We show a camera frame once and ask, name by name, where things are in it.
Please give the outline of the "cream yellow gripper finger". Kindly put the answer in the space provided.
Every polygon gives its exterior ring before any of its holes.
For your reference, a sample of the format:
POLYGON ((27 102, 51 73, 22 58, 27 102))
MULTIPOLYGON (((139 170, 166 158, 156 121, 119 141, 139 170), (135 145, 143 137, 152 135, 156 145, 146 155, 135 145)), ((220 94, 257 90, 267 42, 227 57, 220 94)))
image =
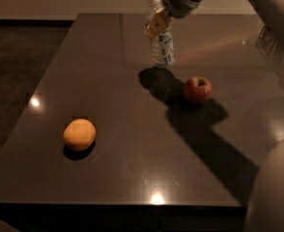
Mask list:
POLYGON ((170 18, 165 9, 159 9, 153 15, 145 30, 145 35, 153 40, 170 26, 170 18))

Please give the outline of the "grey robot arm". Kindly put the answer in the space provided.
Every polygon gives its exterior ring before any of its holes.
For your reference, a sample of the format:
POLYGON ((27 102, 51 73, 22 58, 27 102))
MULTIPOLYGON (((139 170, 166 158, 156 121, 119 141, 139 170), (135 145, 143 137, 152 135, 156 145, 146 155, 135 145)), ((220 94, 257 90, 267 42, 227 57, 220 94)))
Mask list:
MULTIPOLYGON (((173 18, 183 18, 194 11, 203 0, 158 0, 156 10, 147 26, 146 35, 154 38, 171 24, 173 18)), ((248 0, 265 27, 259 35, 263 50, 279 48, 279 53, 266 57, 275 68, 284 71, 284 0, 248 0)), ((277 86, 284 89, 284 76, 277 86)), ((248 197, 243 232, 284 232, 284 138, 275 138, 274 145, 260 165, 248 197)))

